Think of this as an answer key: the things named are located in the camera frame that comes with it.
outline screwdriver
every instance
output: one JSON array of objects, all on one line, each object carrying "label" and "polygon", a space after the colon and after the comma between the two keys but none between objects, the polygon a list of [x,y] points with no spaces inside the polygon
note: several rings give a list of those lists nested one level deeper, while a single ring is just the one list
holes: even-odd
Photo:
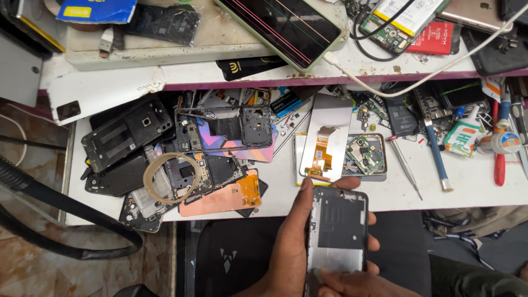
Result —
[{"label": "screwdriver", "polygon": [[409,167],[409,164],[405,160],[405,157],[401,153],[400,147],[396,143],[396,139],[398,139],[397,136],[392,136],[386,139],[388,143],[392,145],[392,148],[396,152],[396,156],[398,156],[398,160],[400,160],[400,164],[403,167],[403,170],[405,171],[405,174],[407,175],[407,178],[411,181],[411,184],[414,186],[414,189],[416,192],[418,192],[418,196],[420,196],[420,199],[423,201],[422,195],[420,194],[420,191],[418,190],[418,185],[416,185],[416,180],[414,179],[414,176],[411,172],[411,167]]}]

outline green phone case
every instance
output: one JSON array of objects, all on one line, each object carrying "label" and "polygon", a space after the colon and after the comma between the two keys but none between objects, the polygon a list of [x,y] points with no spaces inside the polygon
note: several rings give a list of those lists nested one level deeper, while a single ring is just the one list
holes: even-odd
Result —
[{"label": "green phone case", "polygon": [[[285,60],[288,64],[290,64],[293,68],[295,68],[295,70],[299,71],[299,73],[307,73],[309,72],[317,63],[319,63],[319,60],[323,57],[323,55],[329,51],[330,49],[332,49],[338,42],[339,42],[339,39],[341,38],[342,36],[342,31],[341,31],[341,34],[337,36],[337,38],[325,49],[325,51],[317,57],[317,59],[315,59],[311,64],[310,66],[308,66],[308,68],[300,68],[299,66],[297,66],[295,63],[292,62],[291,59],[289,59],[288,57],[286,57],[284,54],[282,54],[273,44],[271,44],[269,41],[267,41],[264,37],[262,37],[259,33],[257,33],[253,28],[251,28],[248,24],[246,24],[246,22],[244,20],[242,20],[241,18],[239,18],[234,12],[232,12],[229,8],[227,8],[223,3],[220,3],[219,0],[213,0],[218,6],[220,6],[221,8],[223,8],[225,11],[227,11],[229,13],[229,15],[231,15],[232,18],[234,18],[235,20],[237,20],[237,22],[239,22],[242,26],[244,26],[244,28],[246,28],[249,32],[251,32],[251,34],[253,34],[255,37],[257,37],[260,41],[262,41],[262,43],[264,43],[265,45],[267,45],[268,47],[272,48],[277,55],[279,55],[283,60]],[[311,8],[313,8],[315,11],[317,11],[320,15],[324,16],[331,24],[333,24],[334,26],[336,26],[336,28],[339,29],[339,27],[334,24],[331,20],[329,20],[324,14],[322,14],[321,12],[319,12],[317,9],[315,9],[313,6],[311,6],[310,4],[308,4],[306,2],[306,4],[308,6],[310,6]]]}]

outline tape roll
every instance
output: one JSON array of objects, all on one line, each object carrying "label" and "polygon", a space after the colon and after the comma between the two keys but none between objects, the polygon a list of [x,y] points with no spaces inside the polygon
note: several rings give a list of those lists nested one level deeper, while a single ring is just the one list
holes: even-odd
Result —
[{"label": "tape roll", "polygon": [[[191,187],[189,188],[187,193],[183,195],[183,197],[176,199],[176,200],[168,200],[158,195],[158,193],[156,193],[156,190],[154,189],[154,184],[152,183],[152,179],[154,178],[154,173],[156,173],[156,171],[163,165],[163,163],[165,163],[168,160],[176,159],[176,158],[183,158],[184,160],[189,162],[191,165],[193,165],[195,175],[194,175],[194,180],[193,180]],[[200,165],[198,164],[198,162],[196,162],[196,160],[194,160],[193,158],[185,154],[165,153],[165,154],[158,156],[156,159],[154,159],[154,161],[152,161],[151,164],[148,165],[147,169],[145,170],[145,173],[143,174],[143,184],[145,185],[145,189],[147,190],[148,194],[155,200],[162,202],[162,203],[166,203],[166,204],[174,204],[174,203],[178,203],[178,202],[185,200],[194,191],[194,189],[196,189],[196,186],[198,185],[198,182],[200,181],[200,178],[199,177],[197,178],[197,176],[199,176],[200,170],[201,169],[200,169]]]}]

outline black cable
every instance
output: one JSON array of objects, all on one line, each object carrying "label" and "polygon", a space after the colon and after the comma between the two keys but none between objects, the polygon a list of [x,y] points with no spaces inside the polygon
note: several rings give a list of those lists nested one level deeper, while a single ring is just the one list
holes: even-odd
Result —
[{"label": "black cable", "polygon": [[[409,6],[411,6],[411,4],[414,1],[416,1],[416,0],[410,0],[409,2],[405,3],[405,5],[400,10],[398,10],[398,12],[396,12],[396,14],[393,17],[391,17],[388,21],[386,21],[383,25],[381,25],[381,27],[379,27],[376,30],[370,32],[370,34],[365,35],[365,36],[361,36],[361,37],[356,37],[354,35],[354,36],[350,36],[350,38],[352,38],[353,40],[364,40],[364,39],[368,39],[368,38],[378,34],[381,30],[385,29],[385,27],[387,27],[390,23],[392,23],[392,21],[396,20],[396,18],[398,16],[400,16],[400,14],[402,14],[407,8],[409,8]],[[367,7],[369,5],[369,3],[370,3],[370,1],[367,1],[367,3],[365,4],[365,7]]]},{"label": "black cable", "polygon": [[6,185],[14,191],[22,192],[46,204],[99,225],[124,237],[132,243],[132,245],[127,247],[101,250],[68,246],[51,240],[32,230],[17,220],[2,205],[0,205],[0,226],[40,248],[77,260],[97,260],[126,257],[138,252],[143,246],[143,239],[137,234],[137,232],[132,230],[132,228],[121,224],[117,220],[100,211],[73,200],[70,197],[37,182],[1,155],[0,184]]},{"label": "black cable", "polygon": [[[354,21],[354,25],[353,25],[354,27],[352,28],[352,32],[350,33],[350,38],[354,39],[354,37],[355,37],[356,34],[357,34],[357,26],[356,26],[356,25],[358,25],[358,24],[361,25],[361,24],[364,22],[364,20],[366,19],[366,17],[368,16],[368,14],[365,14],[365,16],[361,19],[361,21],[359,20],[359,18],[361,17],[361,15],[363,15],[363,14],[366,12],[367,8],[369,7],[369,3],[370,3],[370,0],[367,0],[365,6],[363,7],[363,10],[357,15],[356,20]],[[372,60],[374,60],[374,61],[378,61],[378,62],[388,62],[388,61],[392,61],[392,60],[394,60],[394,59],[396,59],[397,57],[400,56],[399,54],[397,54],[397,55],[394,55],[394,56],[392,56],[392,57],[390,57],[390,58],[385,58],[385,59],[384,59],[384,58],[374,57],[373,55],[369,54],[369,53],[368,53],[368,52],[367,52],[367,51],[361,46],[361,44],[360,44],[360,42],[359,42],[358,40],[355,40],[355,39],[354,39],[354,41],[356,42],[357,48],[358,48],[358,49],[359,49],[359,50],[360,50],[365,56],[367,56],[368,58],[370,58],[370,59],[372,59]]]},{"label": "black cable", "polygon": [[23,140],[20,138],[14,138],[9,136],[0,135],[0,141],[2,142],[9,142],[9,143],[15,143],[15,144],[26,144],[29,146],[37,146],[37,147],[44,147],[46,149],[52,149],[52,150],[59,150],[59,151],[65,151],[66,147],[64,146],[58,146],[53,144],[47,144],[47,143],[40,143],[40,142],[34,142],[29,140]]}]

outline charging cable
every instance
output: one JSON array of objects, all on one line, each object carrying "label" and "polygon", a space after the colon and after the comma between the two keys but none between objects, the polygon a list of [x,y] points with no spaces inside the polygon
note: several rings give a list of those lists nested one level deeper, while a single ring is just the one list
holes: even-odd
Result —
[{"label": "charging cable", "polygon": [[378,90],[375,90],[371,87],[369,87],[367,84],[365,84],[364,82],[360,81],[359,78],[357,78],[356,76],[354,76],[350,71],[348,71],[343,65],[341,65],[341,63],[339,63],[338,59],[330,52],[326,52],[326,54],[323,55],[323,59],[328,62],[330,65],[333,65],[335,66],[337,69],[341,70],[343,72],[343,74],[349,76],[352,80],[354,80],[355,82],[357,82],[360,86],[364,87],[365,89],[369,90],[370,92],[378,95],[378,96],[381,96],[381,97],[385,97],[385,98],[394,98],[396,96],[399,96],[399,95],[402,95],[402,94],[405,94],[406,92],[414,89],[415,87],[421,85],[422,83],[428,81],[430,78],[434,77],[435,75],[439,74],[440,72],[448,69],[448,68],[451,68],[453,65],[457,64],[458,62],[460,62],[461,60],[469,57],[470,55],[476,53],[477,51],[481,50],[483,47],[485,47],[486,45],[488,45],[492,40],[494,40],[499,34],[501,34],[503,31],[505,31],[505,29],[510,26],[515,20],[517,20],[517,18],[519,18],[519,16],[521,16],[526,10],[528,10],[528,4],[526,4],[521,10],[519,10],[510,20],[508,20],[504,26],[502,26],[502,28],[500,28],[497,32],[493,33],[488,39],[486,39],[486,41],[484,41],[482,44],[480,44],[479,46],[477,46],[476,48],[474,48],[473,50],[471,50],[470,52],[468,52],[467,54],[465,54],[464,56],[458,58],[457,60],[445,65],[444,67],[438,69],[437,71],[429,74],[428,76],[424,77],[422,80],[416,82],[414,85],[404,89],[404,90],[401,90],[399,92],[396,92],[396,93],[393,93],[393,94],[385,94],[385,93],[382,93]]}]

